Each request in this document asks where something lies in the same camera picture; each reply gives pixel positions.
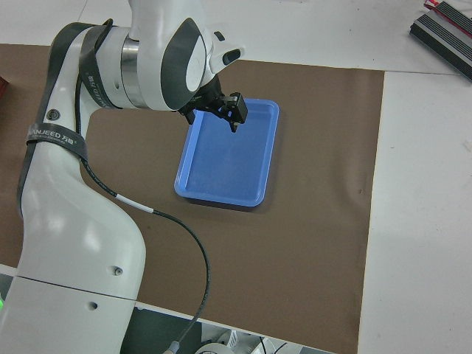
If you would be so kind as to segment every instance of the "velcro strap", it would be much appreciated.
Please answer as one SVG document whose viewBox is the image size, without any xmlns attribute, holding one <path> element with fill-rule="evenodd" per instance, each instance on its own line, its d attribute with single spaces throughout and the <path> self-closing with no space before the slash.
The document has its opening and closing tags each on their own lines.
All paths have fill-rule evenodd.
<svg viewBox="0 0 472 354">
<path fill-rule="evenodd" d="M 29 127 L 27 144 L 30 142 L 51 142 L 62 146 L 71 153 L 88 159 L 87 145 L 85 139 L 62 125 L 51 123 L 35 123 Z"/>
<path fill-rule="evenodd" d="M 100 42 L 103 42 L 110 30 L 111 24 L 95 26 L 88 30 L 80 49 L 79 75 L 90 96 L 100 107 L 119 108 L 110 101 L 105 92 L 96 56 Z"/>
</svg>

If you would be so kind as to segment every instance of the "white robotic arm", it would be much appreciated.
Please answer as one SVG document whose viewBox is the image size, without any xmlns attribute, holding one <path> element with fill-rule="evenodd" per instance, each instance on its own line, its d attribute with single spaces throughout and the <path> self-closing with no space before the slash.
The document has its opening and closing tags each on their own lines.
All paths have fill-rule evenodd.
<svg viewBox="0 0 472 354">
<path fill-rule="evenodd" d="M 199 1 L 130 5 L 131 28 L 70 24 L 52 45 L 18 187 L 24 245 L 0 311 L 0 353 L 116 354 L 121 347 L 145 245 L 131 218 L 80 176 L 94 111 L 179 111 L 192 123 L 192 110 L 201 109 L 233 131 L 246 119 L 243 98 L 224 96 L 217 76 L 242 49 L 221 50 L 223 35 L 207 30 Z"/>
</svg>

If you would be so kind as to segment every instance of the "blue tray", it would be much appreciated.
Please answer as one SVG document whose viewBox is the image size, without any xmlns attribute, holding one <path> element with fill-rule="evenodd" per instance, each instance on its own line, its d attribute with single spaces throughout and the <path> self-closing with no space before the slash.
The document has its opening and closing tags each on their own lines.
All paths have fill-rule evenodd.
<svg viewBox="0 0 472 354">
<path fill-rule="evenodd" d="M 243 207 L 263 201 L 279 106 L 269 100 L 245 102 L 248 116 L 236 133 L 224 119 L 195 112 L 174 184 L 177 194 Z"/>
</svg>

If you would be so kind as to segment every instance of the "brown mat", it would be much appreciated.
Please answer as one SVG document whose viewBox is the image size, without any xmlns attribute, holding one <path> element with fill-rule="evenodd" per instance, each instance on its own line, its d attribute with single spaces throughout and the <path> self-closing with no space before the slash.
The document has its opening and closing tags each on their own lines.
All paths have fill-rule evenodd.
<svg viewBox="0 0 472 354">
<path fill-rule="evenodd" d="M 0 263 L 9 266 L 21 253 L 15 190 L 47 51 L 0 45 L 0 75 L 10 81 L 0 100 Z M 175 194 L 187 132 L 178 114 L 97 112 L 91 166 L 121 194 L 180 217 L 201 236 L 213 268 L 204 318 L 356 353 L 383 81 L 383 72 L 357 69 L 249 61 L 226 69 L 226 93 L 280 106 L 268 191 L 250 212 Z M 124 209 L 147 246 L 139 301 L 193 313 L 204 286 L 198 248 L 171 222 Z"/>
</svg>

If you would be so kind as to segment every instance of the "white table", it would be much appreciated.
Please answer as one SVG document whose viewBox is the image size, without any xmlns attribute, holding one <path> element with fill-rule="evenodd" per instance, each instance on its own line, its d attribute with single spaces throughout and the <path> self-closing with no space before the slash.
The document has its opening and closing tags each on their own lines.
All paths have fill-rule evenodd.
<svg viewBox="0 0 472 354">
<path fill-rule="evenodd" d="M 449 3 L 471 16 L 469 1 Z M 470 352 L 472 88 L 409 37 L 422 1 L 204 5 L 247 59 L 387 71 L 358 352 Z M 49 45 L 72 21 L 131 18 L 125 0 L 0 0 L 0 8 L 0 43 Z"/>
</svg>

